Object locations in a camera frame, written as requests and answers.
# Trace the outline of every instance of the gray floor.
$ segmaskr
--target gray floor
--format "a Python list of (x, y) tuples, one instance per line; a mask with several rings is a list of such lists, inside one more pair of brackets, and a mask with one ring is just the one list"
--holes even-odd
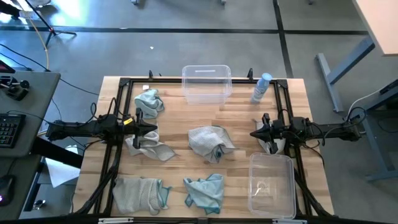
[[(315, 0), (312, 6), (307, 4), (307, 0), (279, 0), (279, 6), (285, 29), (365, 30), (349, 0)], [(114, 0), (73, 0), (68, 3), (53, 0), (53, 6), (45, 6), (42, 12), (53, 25), (59, 26), (277, 27), (271, 0), (227, 0), (225, 7), (216, 0), (147, 0), (145, 6), (140, 8), (133, 6), (129, 0), (119, 0), (117, 4), (114, 4)], [(22, 23), (3, 19), (2, 26), (14, 25)], [(34, 32), (1, 31), (1, 34), (2, 44), (45, 63), (44, 51)], [(314, 121), (338, 123), (343, 115), (332, 112), (330, 97), (314, 60), (315, 55), (323, 52), (330, 67), (334, 67), (362, 38), (364, 36), (361, 35), (286, 35), (293, 76), (305, 80)], [(4, 49), (0, 49), (0, 52), (13, 56)], [(338, 82), (346, 109), (355, 99), (397, 78), (398, 58), (382, 58), (380, 54), (376, 48)], [(185, 65), (226, 64), (231, 67), (234, 77), (246, 76), (250, 67), (257, 77), (262, 72), (269, 72), (278, 78), (286, 77), (277, 34), (78, 33), (75, 38), (62, 34), (51, 40), (49, 55), (51, 70), (60, 72), (65, 80), (94, 92), (100, 90), (105, 75), (146, 75), (148, 70), (152, 70), (154, 73), (174, 76), (180, 75)], [(14, 58), (40, 70), (26, 60)], [(90, 103), (97, 98), (61, 83), (54, 100), (64, 120), (83, 121), (90, 115)], [(58, 119), (54, 105), (50, 105), (46, 118)], [(397, 222), (398, 180), (365, 181), (365, 175), (378, 171), (366, 138), (358, 142), (328, 139), (321, 150), (337, 215)], [(391, 156), (394, 160), (398, 158), (394, 151)], [(73, 191), (74, 182), (52, 189), (48, 185), (48, 176), (44, 174), (41, 181), (43, 189), (40, 188), (40, 198), (47, 200), (53, 208), (24, 213), (21, 218), (68, 213), (68, 194)], [(61, 200), (63, 203), (58, 207), (55, 202)]]

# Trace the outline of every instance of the rag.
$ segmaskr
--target rag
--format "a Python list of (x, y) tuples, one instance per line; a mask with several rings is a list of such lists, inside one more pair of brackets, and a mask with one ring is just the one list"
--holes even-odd
[(205, 210), (206, 215), (220, 214), (224, 199), (224, 177), (221, 174), (211, 174), (206, 180), (197, 181), (184, 178), (183, 182), (188, 192), (185, 199), (188, 207), (195, 202), (197, 207)]
[(188, 131), (189, 146), (196, 154), (217, 164), (224, 153), (235, 149), (227, 131), (218, 126), (205, 126)]
[(157, 95), (157, 90), (148, 90), (134, 98), (136, 108), (140, 108), (144, 119), (154, 119), (159, 111), (164, 110), (163, 101)]
[[(260, 122), (255, 121), (255, 122), (256, 122), (256, 130), (262, 128), (264, 125), (261, 121)], [(259, 144), (262, 147), (262, 149), (266, 153), (271, 154), (271, 150), (270, 150), (271, 144), (269, 142), (264, 142), (261, 139), (257, 139), (257, 140), (259, 141)], [(278, 146), (278, 151), (275, 154), (281, 153), (284, 150), (286, 139), (274, 139), (274, 142)]]
[(161, 209), (168, 209), (170, 189), (163, 187), (160, 179), (118, 177), (113, 196), (122, 214), (147, 210), (151, 215), (157, 215)]
[(159, 129), (151, 131), (145, 136), (139, 136), (138, 140), (140, 142), (140, 148), (136, 149), (132, 146), (133, 139), (135, 135), (131, 138), (127, 138), (126, 144), (129, 149), (130, 155), (135, 156), (143, 153), (151, 159), (156, 159), (159, 161), (167, 161), (171, 159), (176, 153), (168, 145), (159, 142)]

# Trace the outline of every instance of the plastic bin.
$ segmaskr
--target plastic bin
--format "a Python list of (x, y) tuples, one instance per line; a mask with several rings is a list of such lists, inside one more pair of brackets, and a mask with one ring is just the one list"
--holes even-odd
[(187, 65), (182, 90), (188, 104), (225, 103), (232, 93), (231, 69), (226, 65)]
[(260, 152), (250, 156), (248, 208), (251, 213), (267, 218), (296, 216), (291, 158)]

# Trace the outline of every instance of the white paper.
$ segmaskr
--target white paper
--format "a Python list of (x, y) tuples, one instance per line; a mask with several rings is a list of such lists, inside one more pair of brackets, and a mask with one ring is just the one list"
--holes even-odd
[[(65, 149), (78, 154), (76, 145), (68, 146)], [(58, 162), (53, 159), (45, 158), (45, 161), (49, 168), (51, 184), (54, 188), (79, 176), (80, 169), (77, 169), (76, 167), (65, 165), (62, 162)]]

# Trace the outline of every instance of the computer mouse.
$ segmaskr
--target computer mouse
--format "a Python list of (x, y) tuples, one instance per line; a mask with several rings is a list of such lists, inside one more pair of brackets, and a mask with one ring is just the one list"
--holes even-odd
[(11, 203), (14, 197), (14, 175), (5, 175), (0, 177), (0, 207)]

